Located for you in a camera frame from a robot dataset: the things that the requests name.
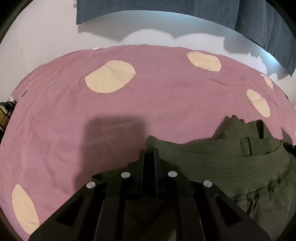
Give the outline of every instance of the green cloth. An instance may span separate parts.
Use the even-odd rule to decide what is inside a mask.
[[[215,139],[176,144],[149,137],[147,150],[157,148],[161,159],[192,181],[214,182],[276,240],[296,210],[295,157],[283,143],[262,120],[245,123],[233,115]],[[102,173],[101,179],[115,173]],[[123,240],[176,240],[166,201],[127,202],[125,223],[130,226]]]

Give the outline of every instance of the pink fabric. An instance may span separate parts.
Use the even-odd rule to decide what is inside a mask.
[[[210,138],[225,116],[236,115],[262,119],[274,137],[287,133],[295,144],[296,113],[278,86],[271,89],[260,72],[225,56],[212,54],[219,72],[196,67],[188,52],[149,45],[81,50],[23,79],[0,145],[0,206],[24,240],[29,235],[11,201],[16,184],[43,223],[91,175],[137,160],[148,135],[176,143]],[[90,90],[84,77],[109,60],[130,63],[136,75],[113,93]],[[252,105],[248,89],[265,98],[270,117]]]

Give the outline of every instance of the silver screw head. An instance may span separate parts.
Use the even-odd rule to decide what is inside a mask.
[[[212,183],[211,181],[209,181],[209,180],[205,180],[205,181],[203,182],[203,185],[204,185],[205,187],[207,187],[207,188],[210,188],[210,187],[213,185],[213,183]]]
[[[122,174],[121,174],[121,177],[122,178],[128,178],[128,177],[130,177],[130,173],[129,172],[123,172]]]
[[[86,187],[87,188],[94,188],[96,186],[96,183],[95,182],[88,182],[87,184],[86,184]]]
[[[169,177],[176,177],[178,175],[178,173],[174,172],[174,171],[170,171],[168,172],[168,176]]]

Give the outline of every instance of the black plastic bracket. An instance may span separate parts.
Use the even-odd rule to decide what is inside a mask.
[[[172,199],[177,241],[270,241],[268,234],[215,184],[190,182],[157,149],[109,182],[87,183],[49,217],[29,241],[119,241],[126,200]]]

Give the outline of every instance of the yellow checkered cloth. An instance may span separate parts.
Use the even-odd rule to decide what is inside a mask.
[[[15,101],[0,102],[0,142],[4,136],[11,114],[15,108]]]

